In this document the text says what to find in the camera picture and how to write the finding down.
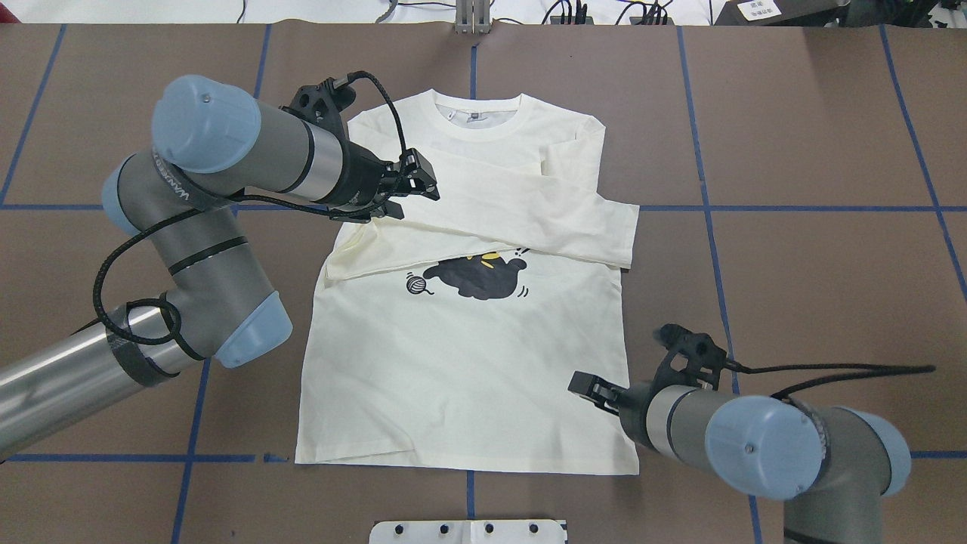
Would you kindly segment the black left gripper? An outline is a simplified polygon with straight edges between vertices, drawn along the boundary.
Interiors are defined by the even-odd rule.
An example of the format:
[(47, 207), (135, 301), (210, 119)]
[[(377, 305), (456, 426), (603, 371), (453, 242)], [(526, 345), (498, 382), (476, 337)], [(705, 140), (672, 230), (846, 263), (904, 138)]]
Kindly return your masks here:
[(432, 164), (415, 148), (402, 152), (400, 162), (379, 159), (369, 149), (348, 144), (343, 170), (332, 189), (329, 219), (345, 223), (365, 224), (373, 219), (405, 218), (402, 206), (391, 197), (422, 196), (440, 199)]

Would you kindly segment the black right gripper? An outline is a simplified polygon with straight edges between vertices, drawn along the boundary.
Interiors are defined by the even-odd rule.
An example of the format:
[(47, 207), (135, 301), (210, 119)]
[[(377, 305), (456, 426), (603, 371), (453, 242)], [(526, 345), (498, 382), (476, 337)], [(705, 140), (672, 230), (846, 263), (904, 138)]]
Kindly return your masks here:
[(567, 385), (570, 393), (589, 400), (598, 409), (616, 409), (626, 437), (650, 450), (656, 450), (647, 431), (648, 410), (656, 395), (654, 389), (653, 382), (636, 382), (622, 387), (581, 371), (575, 371)]

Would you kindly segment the left robot arm grey silver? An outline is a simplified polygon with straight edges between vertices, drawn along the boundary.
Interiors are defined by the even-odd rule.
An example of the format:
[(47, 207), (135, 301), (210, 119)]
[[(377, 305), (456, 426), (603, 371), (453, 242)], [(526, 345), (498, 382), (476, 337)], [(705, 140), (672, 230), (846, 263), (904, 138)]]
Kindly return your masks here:
[(402, 219), (400, 199), (438, 200), (431, 162), (406, 144), (381, 84), (400, 157), (353, 144), (342, 111), (366, 71), (301, 87), (273, 107), (201, 75), (154, 107), (149, 149), (107, 177), (104, 213), (128, 240), (101, 263), (94, 319), (2, 370), (2, 458), (215, 359), (233, 368), (279, 347), (292, 323), (232, 206), (259, 201), (365, 224)]

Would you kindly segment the right robot arm grey silver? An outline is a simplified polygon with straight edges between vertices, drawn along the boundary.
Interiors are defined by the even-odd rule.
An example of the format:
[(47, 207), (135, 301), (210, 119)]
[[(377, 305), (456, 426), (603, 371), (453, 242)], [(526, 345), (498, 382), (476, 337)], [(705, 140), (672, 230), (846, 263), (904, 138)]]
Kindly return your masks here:
[(897, 427), (850, 407), (656, 380), (622, 387), (580, 371), (567, 388), (617, 416), (636, 444), (783, 503), (786, 543), (884, 542), (884, 499), (912, 471)]

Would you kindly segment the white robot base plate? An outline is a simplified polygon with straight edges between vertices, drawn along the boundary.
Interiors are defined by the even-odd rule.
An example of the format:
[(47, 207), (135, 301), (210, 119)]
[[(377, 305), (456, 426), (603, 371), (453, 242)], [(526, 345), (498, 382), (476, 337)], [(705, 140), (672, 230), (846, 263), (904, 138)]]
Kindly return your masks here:
[(552, 519), (386, 521), (369, 543), (569, 543), (567, 523)]

